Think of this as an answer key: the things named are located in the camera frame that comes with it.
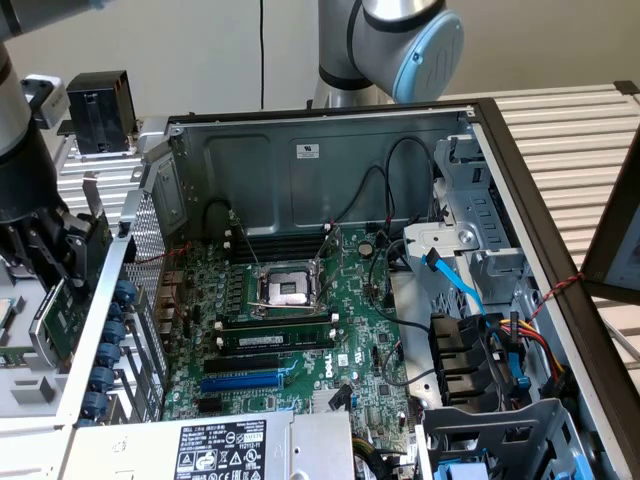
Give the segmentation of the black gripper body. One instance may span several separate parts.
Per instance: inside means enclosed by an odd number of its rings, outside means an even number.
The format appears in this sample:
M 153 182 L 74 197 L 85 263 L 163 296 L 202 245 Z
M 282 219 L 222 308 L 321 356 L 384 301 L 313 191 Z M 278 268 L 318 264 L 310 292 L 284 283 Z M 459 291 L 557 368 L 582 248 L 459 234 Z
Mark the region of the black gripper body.
M 95 290 L 112 240 L 106 216 L 72 214 L 57 190 L 44 149 L 14 147 L 1 156 L 1 256 L 45 289 L 65 281 L 77 300 Z

